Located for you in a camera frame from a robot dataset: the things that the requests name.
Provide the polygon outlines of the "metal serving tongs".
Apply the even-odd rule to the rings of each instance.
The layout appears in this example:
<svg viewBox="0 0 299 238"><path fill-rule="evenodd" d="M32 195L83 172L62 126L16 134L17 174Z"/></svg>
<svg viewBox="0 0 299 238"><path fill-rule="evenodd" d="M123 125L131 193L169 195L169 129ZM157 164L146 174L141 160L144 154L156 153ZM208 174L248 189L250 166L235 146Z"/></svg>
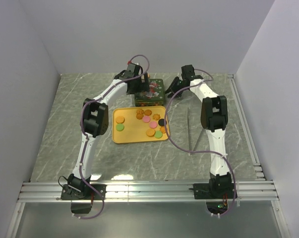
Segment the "metal serving tongs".
<svg viewBox="0 0 299 238"><path fill-rule="evenodd" d="M187 108L187 137L189 151L197 151L198 149L202 135L204 133L203 129L200 129L199 132L198 129L198 127L193 125L190 108Z"/></svg>

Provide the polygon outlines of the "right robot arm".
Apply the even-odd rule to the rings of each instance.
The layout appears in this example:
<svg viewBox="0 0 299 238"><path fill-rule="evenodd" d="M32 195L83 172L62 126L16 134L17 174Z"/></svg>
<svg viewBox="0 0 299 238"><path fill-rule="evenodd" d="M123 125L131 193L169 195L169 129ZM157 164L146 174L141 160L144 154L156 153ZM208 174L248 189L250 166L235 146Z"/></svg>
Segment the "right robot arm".
<svg viewBox="0 0 299 238"><path fill-rule="evenodd" d="M178 98L185 90L190 90L201 101L201 125L205 130L209 150L187 151L189 153L209 153L211 156L210 179L207 190L194 188L197 195L207 194L210 199L236 199L236 178L227 160L225 132L228 124L227 98L218 95L207 84L201 75L196 75L193 65L181 68L181 77L172 81L166 94L171 100Z"/></svg>

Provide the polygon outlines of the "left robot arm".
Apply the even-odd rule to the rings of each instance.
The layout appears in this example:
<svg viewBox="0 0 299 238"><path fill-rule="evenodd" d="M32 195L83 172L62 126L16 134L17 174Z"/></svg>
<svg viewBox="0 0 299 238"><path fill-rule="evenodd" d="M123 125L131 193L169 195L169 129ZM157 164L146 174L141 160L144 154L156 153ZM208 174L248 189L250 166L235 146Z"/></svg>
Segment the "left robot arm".
<svg viewBox="0 0 299 238"><path fill-rule="evenodd" d="M81 147L72 173L62 186L62 200L91 198L96 191L90 185L92 160L100 137L109 126L109 106L119 97L149 91L147 73L139 64L129 62L127 69L116 75L112 83L93 99L85 99L80 117Z"/></svg>

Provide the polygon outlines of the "gold tin lid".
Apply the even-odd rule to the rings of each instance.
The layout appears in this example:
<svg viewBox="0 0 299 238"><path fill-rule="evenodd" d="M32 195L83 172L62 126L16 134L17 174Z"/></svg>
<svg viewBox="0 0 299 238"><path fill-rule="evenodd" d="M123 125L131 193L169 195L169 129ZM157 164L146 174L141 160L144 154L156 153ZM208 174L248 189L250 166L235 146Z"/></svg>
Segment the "gold tin lid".
<svg viewBox="0 0 299 238"><path fill-rule="evenodd" d="M147 96L147 97L162 97L165 98L165 88L162 79L149 79L149 91L136 93L137 96Z"/></svg>

